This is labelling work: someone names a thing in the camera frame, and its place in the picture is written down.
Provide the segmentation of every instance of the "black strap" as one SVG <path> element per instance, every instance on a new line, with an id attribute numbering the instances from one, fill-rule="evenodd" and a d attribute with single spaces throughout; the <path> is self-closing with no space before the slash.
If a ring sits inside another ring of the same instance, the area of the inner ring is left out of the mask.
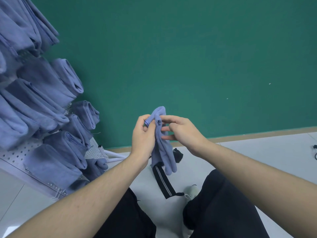
<path id="1" fill-rule="evenodd" d="M 155 165 L 153 168 L 153 173 L 156 179 L 156 182 L 158 183 L 161 192 L 163 193 L 165 199 L 168 199 L 172 196 L 183 196 L 184 193 L 176 193 L 173 189 L 171 183 L 169 182 L 163 168 L 161 166 Z"/>

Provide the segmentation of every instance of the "forearm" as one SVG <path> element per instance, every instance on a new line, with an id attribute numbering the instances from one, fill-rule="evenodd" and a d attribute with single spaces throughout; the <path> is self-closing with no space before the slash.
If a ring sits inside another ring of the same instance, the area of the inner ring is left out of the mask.
<path id="1" fill-rule="evenodd" d="M 143 168 L 130 155 L 77 192 L 46 208 L 9 237 L 93 237 Z"/>
<path id="2" fill-rule="evenodd" d="M 317 185 L 211 142 L 199 152 L 292 236 L 317 234 Z"/>

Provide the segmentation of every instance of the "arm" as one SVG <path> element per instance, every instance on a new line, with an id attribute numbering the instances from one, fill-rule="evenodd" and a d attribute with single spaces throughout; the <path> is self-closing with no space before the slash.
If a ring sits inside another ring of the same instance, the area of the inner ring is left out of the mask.
<path id="1" fill-rule="evenodd" d="M 141 116 L 137 121 L 129 157 L 82 189 L 38 213 L 8 237 L 93 237 L 148 163 L 155 142 L 154 121 L 148 129 L 143 127 L 148 116 Z"/>
<path id="2" fill-rule="evenodd" d="M 161 116 L 174 135 L 195 156 L 218 169 L 253 204 L 294 237 L 316 237 L 317 185 L 231 149 L 208 141 L 185 118 Z"/>

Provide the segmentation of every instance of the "left hand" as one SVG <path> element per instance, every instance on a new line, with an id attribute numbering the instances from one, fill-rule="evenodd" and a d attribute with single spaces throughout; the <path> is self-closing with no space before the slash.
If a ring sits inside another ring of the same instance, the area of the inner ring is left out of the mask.
<path id="1" fill-rule="evenodd" d="M 149 128 L 143 126 L 149 116 L 146 114 L 138 118 L 132 134 L 131 148 L 131 155 L 140 158 L 146 164 L 155 144 L 155 120 L 150 123 Z"/>

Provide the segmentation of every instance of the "finger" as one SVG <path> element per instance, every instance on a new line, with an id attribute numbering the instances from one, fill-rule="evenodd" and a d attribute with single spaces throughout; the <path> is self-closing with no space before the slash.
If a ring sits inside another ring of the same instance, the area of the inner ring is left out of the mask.
<path id="1" fill-rule="evenodd" d="M 160 117 L 164 123 L 182 124 L 182 120 L 183 120 L 182 117 L 173 116 L 173 115 L 161 115 Z"/>
<path id="2" fill-rule="evenodd" d="M 143 130 L 144 121 L 149 117 L 149 114 L 142 115 L 138 118 L 135 128 Z"/>
<path id="3" fill-rule="evenodd" d="M 177 140 L 175 135 L 162 136 L 161 138 L 164 140 Z"/>
<path id="4" fill-rule="evenodd" d="M 161 131 L 164 132 L 164 131 L 171 131 L 171 130 L 169 126 L 164 126 L 161 128 Z"/>
<path id="5" fill-rule="evenodd" d="M 147 129 L 147 131 L 150 132 L 150 133 L 154 133 L 155 132 L 155 127 L 156 127 L 155 120 L 152 120 L 152 122 L 150 123 L 149 128 Z"/>

